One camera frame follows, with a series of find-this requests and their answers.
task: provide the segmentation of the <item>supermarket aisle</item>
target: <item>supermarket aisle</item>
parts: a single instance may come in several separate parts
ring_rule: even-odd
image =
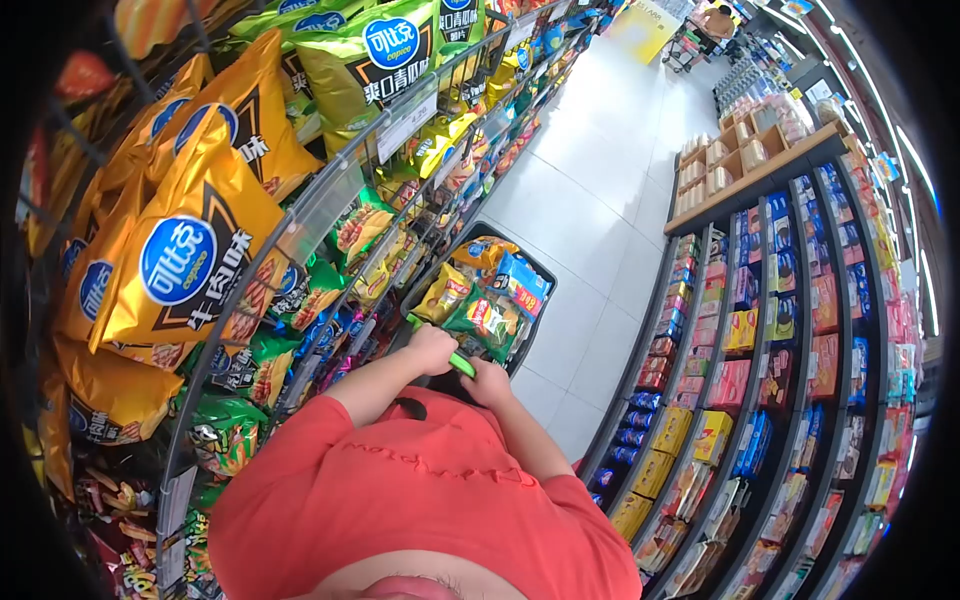
[[[678,76],[659,60],[638,63],[619,38],[595,38],[484,206],[482,219],[558,278],[514,391],[571,462],[603,418],[643,320],[674,155],[694,133],[719,133],[710,90],[722,62]]]

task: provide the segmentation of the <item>copico chip bag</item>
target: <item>copico chip bag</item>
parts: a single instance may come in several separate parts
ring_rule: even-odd
[[[270,30],[174,113],[154,139],[147,179],[163,180],[211,106],[227,121],[229,145],[276,202],[318,170],[320,162],[297,142],[286,119],[279,63],[280,31]]]
[[[54,336],[70,393],[70,428],[103,445],[142,442],[167,414],[183,379],[112,352],[90,354],[81,342]]]
[[[488,299],[476,284],[444,322],[443,329],[471,333],[490,352],[493,360],[503,363],[510,354],[520,316],[514,309]]]
[[[520,252],[516,244],[494,235],[481,235],[462,244],[460,248],[453,251],[451,258],[474,269],[491,271],[500,264],[504,253],[516,252]]]
[[[245,343],[273,299],[288,260],[271,250],[231,315],[229,294],[282,210],[230,147],[230,128],[210,107],[189,135],[154,199],[137,218],[109,276],[90,351],[101,343],[196,342],[229,318],[224,335]]]
[[[178,407],[182,396],[177,397]],[[245,467],[256,452],[260,428],[267,416],[239,397],[200,398],[189,430],[190,441],[201,467],[232,477]]]
[[[440,265],[440,276],[430,285],[420,304],[410,312],[431,323],[441,324],[469,293],[467,278],[445,262]]]
[[[345,287],[343,276],[324,260],[317,260],[305,270],[290,265],[283,274],[270,312],[284,325],[303,331],[336,301]]]
[[[361,12],[335,32],[290,36],[317,102],[329,155],[436,68],[440,3],[396,0]]]
[[[174,114],[196,96],[201,88],[213,81],[213,67],[206,54],[197,54],[177,72],[173,83],[163,96],[140,110],[133,119],[133,127],[120,142],[113,157],[103,169],[101,190],[123,187],[139,165],[145,165],[150,155],[148,147]]]

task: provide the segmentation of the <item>green chip bag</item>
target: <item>green chip bag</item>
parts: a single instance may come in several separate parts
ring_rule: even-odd
[[[340,297],[345,287],[343,276],[324,260],[317,260],[306,269],[290,265],[270,311],[285,325],[303,331],[320,311]]]
[[[291,34],[316,99],[328,155],[437,66],[441,0],[396,0],[334,32]]]
[[[493,360],[502,364],[510,354],[519,323],[520,314],[514,308],[488,298],[473,283],[470,293],[444,322],[443,329],[472,334]]]
[[[283,101],[286,104],[287,118],[297,133],[297,141],[306,144],[320,136],[320,115],[313,100],[313,91],[307,84],[306,74],[300,65],[300,58],[288,39],[294,33],[335,31],[363,10],[376,6],[376,0],[320,0],[284,12],[281,11],[305,3],[301,1],[272,4],[277,4],[277,7],[248,16],[230,28],[230,33],[238,40],[252,43],[267,29],[280,29]]]
[[[177,396],[178,410],[182,399]],[[189,430],[198,464],[217,475],[236,475],[256,452],[266,424],[266,415],[241,397],[201,397]]]

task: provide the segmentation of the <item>copico logo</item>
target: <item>copico logo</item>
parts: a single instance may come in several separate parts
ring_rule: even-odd
[[[170,119],[174,118],[174,113],[177,112],[180,107],[190,102],[190,98],[178,98],[166,106],[160,113],[154,117],[154,122],[150,124],[150,139],[154,139],[160,130],[163,129],[167,123],[170,122]]]
[[[111,273],[113,265],[106,260],[95,260],[86,267],[84,280],[80,282],[80,309],[91,321],[97,318],[100,311]]]
[[[276,13],[284,14],[285,12],[295,11],[304,7],[312,7],[315,4],[317,4],[317,0],[283,0],[283,2],[276,7]]]
[[[530,55],[527,54],[526,48],[520,48],[516,51],[516,63],[520,65],[520,68],[524,71],[530,67]]]
[[[311,14],[294,25],[295,32],[332,32],[340,29],[346,23],[344,16],[336,11],[323,14]]]
[[[197,108],[197,111],[187,119],[186,125],[183,126],[180,133],[177,134],[177,139],[174,140],[174,156],[180,153],[180,150],[186,145],[187,140],[190,139],[193,132],[200,126],[200,122],[204,120],[204,115],[206,115],[210,107],[216,107],[217,111],[224,117],[224,120],[227,121],[227,127],[230,129],[230,145],[233,145],[233,141],[237,138],[237,126],[240,121],[237,118],[237,113],[233,112],[233,108],[225,104],[211,103]]]
[[[283,279],[280,281],[280,295],[286,296],[290,292],[293,292],[295,287],[297,287],[297,268],[290,265],[287,267],[287,271],[283,274]]]
[[[140,252],[143,289],[162,306],[190,300],[210,278],[216,259],[210,223],[185,215],[163,219]]]
[[[403,17],[371,21],[363,28],[363,40],[373,64],[381,69],[398,69],[420,48],[420,32]]]

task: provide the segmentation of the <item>potato chip bag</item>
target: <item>potato chip bag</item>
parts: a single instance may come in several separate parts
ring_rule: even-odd
[[[173,115],[213,81],[213,67],[206,54],[197,54],[180,68],[162,97],[144,107],[133,119],[133,127],[103,169],[101,190],[124,186],[133,170],[150,158],[148,147]]]
[[[337,260],[340,273],[350,274],[366,258],[376,239],[390,227],[394,215],[396,211],[380,202],[376,190],[360,190],[326,237],[327,244],[341,255]]]
[[[520,248],[494,235],[481,235],[462,244],[451,257],[473,269],[490,271],[500,264],[504,252],[514,254],[520,252]]]
[[[340,298],[345,287],[343,276],[325,260],[317,260],[306,269],[290,265],[283,274],[270,312],[285,325],[303,331],[322,310]]]
[[[230,146],[222,107],[204,112],[133,225],[90,332],[90,351],[108,342],[205,339],[282,217]],[[273,299],[257,280],[277,288],[287,265],[276,249],[267,254],[238,310],[223,315],[229,318],[225,337],[239,344],[250,339]]]
[[[321,163],[297,142],[283,103],[276,66],[280,31],[258,37],[231,66],[177,110],[154,139],[147,179],[159,184],[211,106],[228,123],[228,143],[276,202],[294,191]]]
[[[177,396],[178,409],[183,396]],[[250,462],[267,422],[267,416],[243,398],[201,397],[188,432],[197,462],[211,473],[233,477]]]
[[[183,385],[172,373],[112,352],[90,354],[82,342],[58,335],[54,348],[70,394],[70,428],[96,444],[148,439]]]
[[[290,36],[317,102],[329,155],[436,68],[440,3],[396,0],[363,11],[335,32]]]
[[[449,263],[441,263],[440,276],[430,285],[420,304],[410,312],[430,323],[441,324],[469,293],[467,278]]]
[[[306,144],[320,135],[320,114],[313,100],[313,90],[307,84],[306,73],[300,65],[297,50],[288,38],[290,34],[299,32],[335,31],[361,11],[376,6],[376,0],[321,0],[295,10],[285,10],[291,6],[292,3],[286,3],[285,6],[278,5],[272,11],[249,16],[230,28],[230,33],[240,39],[253,41],[271,27],[280,29],[283,39],[280,45],[283,101],[286,103],[287,118],[297,134],[297,141]]]
[[[490,352],[493,360],[503,363],[516,337],[520,315],[513,308],[504,307],[488,299],[476,283],[442,325],[448,331],[472,334]]]

